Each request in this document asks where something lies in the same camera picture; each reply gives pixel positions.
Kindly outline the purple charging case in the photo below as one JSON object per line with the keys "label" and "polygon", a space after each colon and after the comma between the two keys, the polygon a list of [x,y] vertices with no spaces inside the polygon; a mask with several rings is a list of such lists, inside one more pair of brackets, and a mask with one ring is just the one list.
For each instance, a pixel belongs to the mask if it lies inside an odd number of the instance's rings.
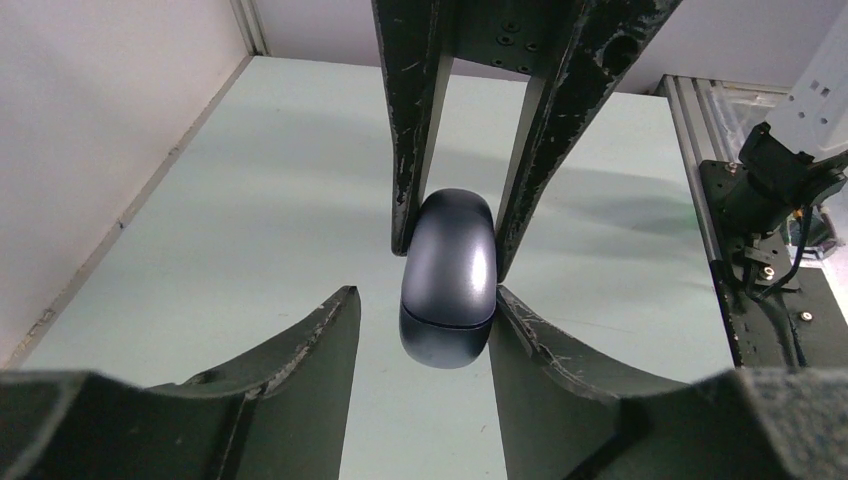
{"label": "purple charging case", "polygon": [[427,197],[401,283],[399,332],[406,353],[437,369],[473,363],[496,310],[494,224],[487,202],[462,189]]}

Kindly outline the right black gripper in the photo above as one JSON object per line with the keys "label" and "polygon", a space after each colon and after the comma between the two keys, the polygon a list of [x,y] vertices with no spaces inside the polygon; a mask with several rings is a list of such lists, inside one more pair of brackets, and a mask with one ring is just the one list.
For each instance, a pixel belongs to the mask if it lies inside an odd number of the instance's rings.
{"label": "right black gripper", "polygon": [[530,78],[496,222],[504,281],[549,182],[678,5],[374,1],[393,148],[392,253],[406,256],[411,243],[450,73]]}

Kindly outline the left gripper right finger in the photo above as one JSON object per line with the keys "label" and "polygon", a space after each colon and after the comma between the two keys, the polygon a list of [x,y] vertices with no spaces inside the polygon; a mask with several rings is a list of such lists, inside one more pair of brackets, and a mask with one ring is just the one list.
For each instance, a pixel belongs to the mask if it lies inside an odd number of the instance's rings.
{"label": "left gripper right finger", "polygon": [[847,373],[737,368],[692,384],[611,358],[505,287],[489,339],[511,479],[843,479]]}

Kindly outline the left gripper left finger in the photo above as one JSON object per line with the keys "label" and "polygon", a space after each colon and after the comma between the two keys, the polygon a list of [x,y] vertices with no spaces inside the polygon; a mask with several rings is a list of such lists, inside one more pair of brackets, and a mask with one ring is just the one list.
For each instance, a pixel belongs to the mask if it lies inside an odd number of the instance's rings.
{"label": "left gripper left finger", "polygon": [[335,479],[361,321],[353,286],[181,384],[1,375],[5,479]]}

